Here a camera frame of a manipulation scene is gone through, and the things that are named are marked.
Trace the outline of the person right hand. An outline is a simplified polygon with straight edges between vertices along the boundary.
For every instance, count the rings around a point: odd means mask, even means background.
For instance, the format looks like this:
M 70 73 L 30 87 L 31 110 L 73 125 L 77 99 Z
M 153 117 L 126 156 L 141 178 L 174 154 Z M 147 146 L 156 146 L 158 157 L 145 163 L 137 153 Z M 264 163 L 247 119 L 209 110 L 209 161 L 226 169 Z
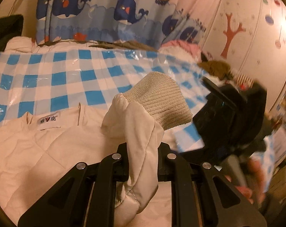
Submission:
M 237 156 L 230 156 L 223 166 L 226 178 L 245 196 L 251 204 L 260 208 L 264 199 L 264 173 L 257 159 L 247 158 L 243 162 Z

